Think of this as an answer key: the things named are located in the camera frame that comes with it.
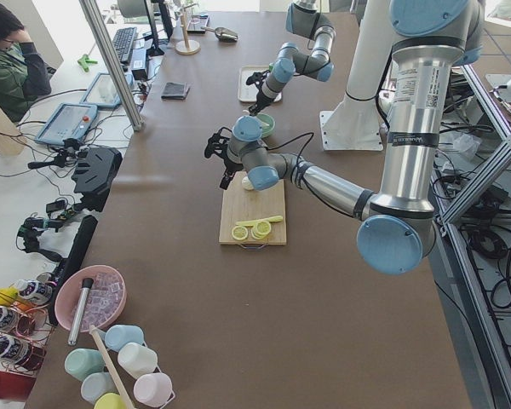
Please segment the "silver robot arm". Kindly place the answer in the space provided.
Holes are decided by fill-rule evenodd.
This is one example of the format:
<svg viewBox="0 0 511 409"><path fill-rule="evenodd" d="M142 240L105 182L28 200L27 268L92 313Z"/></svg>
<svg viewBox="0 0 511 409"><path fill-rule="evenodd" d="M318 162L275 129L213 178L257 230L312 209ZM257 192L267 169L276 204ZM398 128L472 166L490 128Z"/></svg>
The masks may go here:
<svg viewBox="0 0 511 409"><path fill-rule="evenodd" d="M225 165L221 187L238 171L262 191L287 179L331 209L360 221L357 246L374 269L402 274L415 268L435 241L433 206L428 200L433 158L439 145L451 69L479 58L484 20L481 1L370 1L343 101L324 116L321 130L336 149L352 149L364 138L377 139L378 96L391 64L398 67L380 189L373 192L306 161L274 153L262 140L257 120L294 76L326 81L333 72L330 51L336 31L311 1L288 9L289 32L313 41L310 55L285 43L272 69L258 74L255 103L228 137L213 134L206 157Z"/></svg>
<svg viewBox="0 0 511 409"><path fill-rule="evenodd" d="M320 13L314 1L294 1L287 10L286 30L313 41L310 54L302 53L294 43L284 43L277 59L264 72L255 72L246 83L258 89L255 103L248 108L256 116L269 107L285 85L297 74L326 82L333 73L330 51L336 30L328 17Z"/></svg>

